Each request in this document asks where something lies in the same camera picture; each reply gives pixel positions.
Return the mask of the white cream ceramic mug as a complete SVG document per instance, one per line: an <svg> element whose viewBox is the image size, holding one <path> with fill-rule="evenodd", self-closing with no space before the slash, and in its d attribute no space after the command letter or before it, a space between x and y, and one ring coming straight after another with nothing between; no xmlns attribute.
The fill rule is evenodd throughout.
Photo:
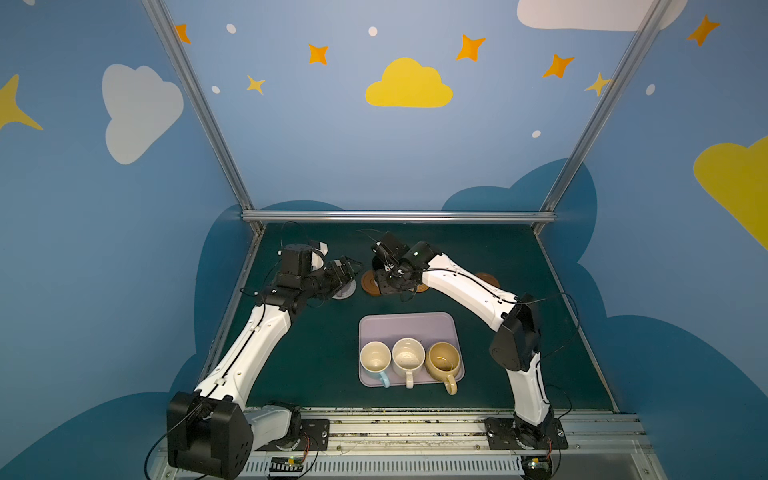
<svg viewBox="0 0 768 480"><path fill-rule="evenodd" d="M426 352L414 338L401 338L392 348L394 372L404 380L407 389L413 389L417 374L422 370Z"/></svg>

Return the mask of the small brown wooden coaster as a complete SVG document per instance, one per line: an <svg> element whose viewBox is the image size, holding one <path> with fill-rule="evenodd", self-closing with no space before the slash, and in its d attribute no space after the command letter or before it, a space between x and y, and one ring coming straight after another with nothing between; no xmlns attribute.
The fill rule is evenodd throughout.
<svg viewBox="0 0 768 480"><path fill-rule="evenodd" d="M500 283L499 281L491 274L484 273L484 272L478 272L476 276L481 279L482 281L488 283L489 285L493 286L494 288L499 288Z"/></svg>

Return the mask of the cream mug blue handle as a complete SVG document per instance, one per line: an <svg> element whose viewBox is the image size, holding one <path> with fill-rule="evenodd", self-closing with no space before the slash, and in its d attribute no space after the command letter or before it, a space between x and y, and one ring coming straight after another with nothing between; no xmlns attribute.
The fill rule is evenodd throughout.
<svg viewBox="0 0 768 480"><path fill-rule="evenodd" d="M391 363L390 349L380 341L371 341L366 343L359 355L360 365L365 375L372 381L389 388L391 382L387 374L387 369Z"/></svg>

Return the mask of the yellow ceramic mug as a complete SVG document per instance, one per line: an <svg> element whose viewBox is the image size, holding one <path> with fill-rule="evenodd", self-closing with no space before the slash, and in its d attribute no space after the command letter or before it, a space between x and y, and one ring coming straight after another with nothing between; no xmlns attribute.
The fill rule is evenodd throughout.
<svg viewBox="0 0 768 480"><path fill-rule="evenodd" d="M426 354L425 366L429 375L444 385L451 396L458 392L457 375L461 367L458 349L447 342L433 344Z"/></svg>

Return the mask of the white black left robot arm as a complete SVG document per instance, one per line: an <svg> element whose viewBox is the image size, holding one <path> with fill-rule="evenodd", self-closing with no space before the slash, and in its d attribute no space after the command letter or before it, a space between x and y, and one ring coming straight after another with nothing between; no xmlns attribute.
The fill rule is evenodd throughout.
<svg viewBox="0 0 768 480"><path fill-rule="evenodd" d="M307 446L298 408L272 403L247 413L252 387L280 339L312 300L351 293L360 262L329 259L323 242L289 244L278 271L256 295L241 333L213 370L167 409L167 462L200 478L234 479L252 451Z"/></svg>

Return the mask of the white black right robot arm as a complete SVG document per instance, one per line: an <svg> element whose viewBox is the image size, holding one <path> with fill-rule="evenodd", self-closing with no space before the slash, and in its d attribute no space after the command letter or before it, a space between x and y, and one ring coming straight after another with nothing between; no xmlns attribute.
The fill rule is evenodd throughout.
<svg viewBox="0 0 768 480"><path fill-rule="evenodd" d="M541 328L530 295L492 286L459 266L447 254L420 241L413 246L387 232L371 246L380 293L434 289L477 315L495 333L489 352L508 375L514 398L516 441L542 449L555 442L554 414L541 373Z"/></svg>

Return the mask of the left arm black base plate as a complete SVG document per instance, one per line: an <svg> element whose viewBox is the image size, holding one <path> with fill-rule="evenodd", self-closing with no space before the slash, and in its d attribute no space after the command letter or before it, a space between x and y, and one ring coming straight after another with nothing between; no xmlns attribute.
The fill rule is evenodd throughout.
<svg viewBox="0 0 768 480"><path fill-rule="evenodd" d="M301 419L293 421L285 436L258 448L268 452L326 451L328 449L330 422L328 419Z"/></svg>

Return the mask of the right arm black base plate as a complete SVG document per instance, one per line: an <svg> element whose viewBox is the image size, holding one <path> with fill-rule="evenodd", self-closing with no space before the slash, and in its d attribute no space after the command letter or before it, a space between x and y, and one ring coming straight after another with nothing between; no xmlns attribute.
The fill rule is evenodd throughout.
<svg viewBox="0 0 768 480"><path fill-rule="evenodd" d="M558 418L539 425L514 418L488 417L483 421L491 450L567 450L569 444Z"/></svg>

